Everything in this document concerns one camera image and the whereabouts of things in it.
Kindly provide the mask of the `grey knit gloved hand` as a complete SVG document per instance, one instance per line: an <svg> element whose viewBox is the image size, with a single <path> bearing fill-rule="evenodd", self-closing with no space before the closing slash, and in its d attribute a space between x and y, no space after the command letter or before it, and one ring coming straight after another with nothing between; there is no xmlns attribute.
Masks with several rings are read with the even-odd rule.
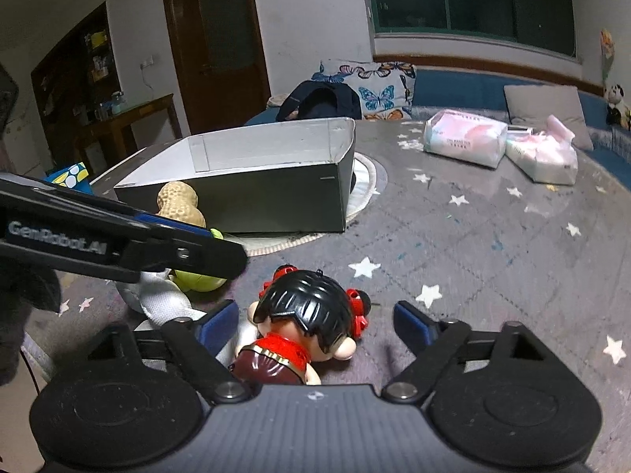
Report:
<svg viewBox="0 0 631 473"><path fill-rule="evenodd" d="M32 309L58 313L61 287L53 269L8 257L1 258L0 283L0 374L5 385L16 376Z"/></svg>

